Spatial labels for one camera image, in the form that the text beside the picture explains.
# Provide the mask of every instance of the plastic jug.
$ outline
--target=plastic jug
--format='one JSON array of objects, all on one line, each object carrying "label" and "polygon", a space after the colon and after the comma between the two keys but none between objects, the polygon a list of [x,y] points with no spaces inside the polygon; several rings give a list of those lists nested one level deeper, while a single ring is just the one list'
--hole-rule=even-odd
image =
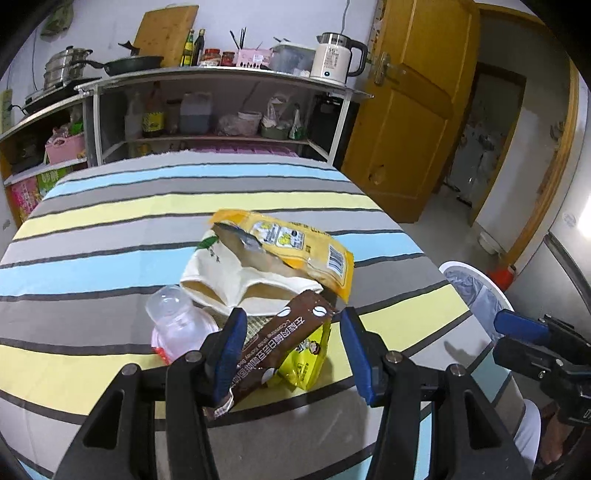
[{"label": "plastic jug", "polygon": [[211,93],[185,93],[181,102],[181,133],[185,135],[206,134],[211,123],[212,109]]}]

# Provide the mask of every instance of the yellow snack bag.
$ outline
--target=yellow snack bag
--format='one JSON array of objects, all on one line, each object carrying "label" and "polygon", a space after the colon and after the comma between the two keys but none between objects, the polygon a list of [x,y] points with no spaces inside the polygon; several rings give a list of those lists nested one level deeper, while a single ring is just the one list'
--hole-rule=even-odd
[{"label": "yellow snack bag", "polygon": [[268,252],[306,272],[346,303],[353,280],[353,254],[328,233],[247,210],[218,210],[211,222],[230,222],[255,236]]},{"label": "yellow snack bag", "polygon": [[295,387],[311,389],[326,358],[329,336],[330,322],[325,322],[290,352],[277,373]]}]

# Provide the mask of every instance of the wooden door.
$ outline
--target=wooden door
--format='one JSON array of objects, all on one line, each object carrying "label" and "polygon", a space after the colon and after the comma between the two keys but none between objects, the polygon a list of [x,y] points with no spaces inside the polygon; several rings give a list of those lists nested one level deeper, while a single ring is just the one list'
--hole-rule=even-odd
[{"label": "wooden door", "polygon": [[389,0],[342,171],[397,222],[418,220],[461,127],[476,68],[472,0]]}]

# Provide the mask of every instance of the trash bin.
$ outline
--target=trash bin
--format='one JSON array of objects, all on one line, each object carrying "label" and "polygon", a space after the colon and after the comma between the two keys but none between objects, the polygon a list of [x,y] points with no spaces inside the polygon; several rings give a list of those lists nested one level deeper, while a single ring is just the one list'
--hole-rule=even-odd
[{"label": "trash bin", "polygon": [[513,312],[511,303],[499,287],[480,270],[462,262],[445,262],[439,271],[453,285],[491,340],[496,342],[502,336],[493,324],[497,312],[502,309]]}]

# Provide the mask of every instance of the white kettle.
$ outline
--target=white kettle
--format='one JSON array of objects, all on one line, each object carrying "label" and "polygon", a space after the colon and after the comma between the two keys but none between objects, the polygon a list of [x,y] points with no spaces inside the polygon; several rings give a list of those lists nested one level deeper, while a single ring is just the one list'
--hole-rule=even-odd
[{"label": "white kettle", "polygon": [[[325,32],[317,38],[320,45],[316,48],[310,78],[344,85],[348,77],[356,77],[363,73],[368,57],[367,45],[340,33]],[[353,48],[361,50],[361,60],[359,68],[350,72]]]}]

